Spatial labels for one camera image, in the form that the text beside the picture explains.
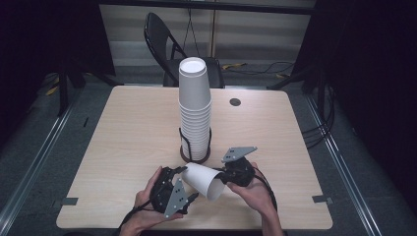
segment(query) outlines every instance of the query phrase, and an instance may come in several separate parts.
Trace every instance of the dark backdrop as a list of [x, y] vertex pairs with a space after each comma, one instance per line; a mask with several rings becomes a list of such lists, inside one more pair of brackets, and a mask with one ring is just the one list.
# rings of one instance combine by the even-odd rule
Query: dark backdrop
[[8, 0], [0, 7], [0, 147], [36, 97], [46, 74], [69, 58], [114, 75], [98, 4]]
[[358, 136], [417, 214], [417, 3], [356, 1], [328, 80]]

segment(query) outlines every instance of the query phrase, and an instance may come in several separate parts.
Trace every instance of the black chair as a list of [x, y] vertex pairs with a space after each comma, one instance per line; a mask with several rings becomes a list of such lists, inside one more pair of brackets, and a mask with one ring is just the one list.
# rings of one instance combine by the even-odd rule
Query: black chair
[[[163, 20], [155, 13], [149, 13], [145, 22], [145, 40], [150, 53], [164, 70], [163, 85], [165, 87], [178, 87], [178, 68], [180, 62], [187, 58], [184, 50], [172, 36], [171, 31]], [[167, 58], [168, 38], [172, 41], [171, 56]], [[175, 58], [175, 52], [181, 54], [181, 58]], [[224, 89], [224, 80], [218, 61], [212, 57], [203, 57], [208, 70], [209, 87], [212, 89]]]

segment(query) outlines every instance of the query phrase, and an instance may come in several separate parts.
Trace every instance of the human hand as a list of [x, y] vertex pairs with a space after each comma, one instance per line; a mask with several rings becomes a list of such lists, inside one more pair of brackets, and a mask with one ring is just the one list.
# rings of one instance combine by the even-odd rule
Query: human hand
[[[257, 163], [252, 162], [251, 164], [255, 167], [255, 174], [263, 178], [263, 175], [258, 171]], [[267, 187], [257, 178], [254, 178], [247, 187], [240, 187], [231, 182], [227, 183], [227, 187], [229, 187], [233, 193], [242, 197], [250, 208], [259, 213], [265, 213], [273, 209], [272, 200]]]
[[[162, 170], [162, 167], [159, 166], [159, 168], [156, 170], [153, 176], [148, 180], [148, 183], [145, 189], [139, 191], [136, 194], [135, 207], [141, 206], [149, 200], [150, 191], [154, 183], [156, 182], [157, 178], [159, 177], [161, 170]], [[157, 225], [158, 223], [168, 221], [168, 220], [174, 220], [174, 219], [178, 219], [182, 217], [183, 215], [181, 213], [174, 213], [173, 215], [171, 215], [171, 217], [166, 218], [163, 215], [163, 213], [154, 211], [152, 205], [149, 204], [149, 206], [146, 206], [143, 210], [138, 211], [135, 214], [133, 214], [133, 216], [128, 220], [128, 222], [122, 225], [120, 235], [123, 235], [123, 236], [140, 235], [143, 230], [151, 228]]]

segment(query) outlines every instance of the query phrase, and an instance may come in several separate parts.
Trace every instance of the left hand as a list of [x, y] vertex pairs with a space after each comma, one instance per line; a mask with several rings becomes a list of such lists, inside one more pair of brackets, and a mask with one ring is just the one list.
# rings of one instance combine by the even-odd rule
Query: left hand
[[[135, 198], [135, 207], [141, 206], [142, 204], [146, 203], [149, 200], [150, 191], [156, 182], [159, 174], [162, 170], [162, 167], [156, 170], [153, 176], [148, 180], [147, 186], [144, 190], [139, 191], [136, 194]], [[128, 222], [122, 225], [122, 230], [120, 235], [123, 236], [130, 236], [130, 235], [140, 235], [142, 231], [145, 229], [152, 228], [153, 226], [157, 225], [158, 223], [174, 220], [178, 218], [182, 218], [183, 214], [181, 213], [174, 213], [171, 217], [166, 218], [163, 213], [159, 213], [153, 210], [151, 204], [145, 207], [144, 210], [136, 212]]]

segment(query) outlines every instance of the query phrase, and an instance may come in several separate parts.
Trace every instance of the gray floor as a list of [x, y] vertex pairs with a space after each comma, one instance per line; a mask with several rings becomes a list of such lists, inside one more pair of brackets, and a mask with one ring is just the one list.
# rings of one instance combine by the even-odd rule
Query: gray floor
[[[266, 68], [256, 66], [242, 70], [262, 71]], [[162, 72], [158, 67], [117, 67], [116, 72], [117, 77], [114, 79], [123, 83], [161, 84]], [[227, 86], [255, 89], [264, 88], [279, 81], [274, 74], [245, 76], [225, 72], [224, 78]], [[306, 131], [317, 125], [306, 97], [300, 90], [301, 85], [302, 83], [290, 84], [283, 90], [289, 95], [301, 131]], [[49, 86], [46, 86], [39, 91], [38, 99], [27, 119], [1, 149], [0, 207], [2, 209], [24, 178], [57, 118], [59, 95], [58, 93], [50, 96], [44, 95], [48, 88]], [[77, 94], [77, 91], [72, 88], [70, 94]], [[56, 203], [65, 198], [68, 193], [106, 99], [111, 93], [111, 87], [93, 77], [88, 77], [86, 87], [80, 92], [81, 96], [74, 100], [74, 110], [51, 153], [47, 155], [45, 164], [8, 235], [64, 235], [69, 232], [56, 226], [55, 220], [60, 210]], [[402, 196], [396, 191], [384, 171], [354, 135], [337, 102], [331, 134], [370, 207], [382, 235], [417, 235], [415, 215], [408, 209]], [[333, 201], [333, 204], [328, 205], [333, 227], [326, 231], [288, 230], [288, 235], [370, 235], [346, 191], [325, 143], [309, 149], [309, 154], [325, 196]], [[79, 231], [90, 232], [94, 235], [109, 235], [112, 232], [111, 229], [80, 229]], [[212, 232], [163, 232], [159, 235], [179, 234], [209, 235]], [[259, 232], [234, 232], [233, 235], [259, 235]]]

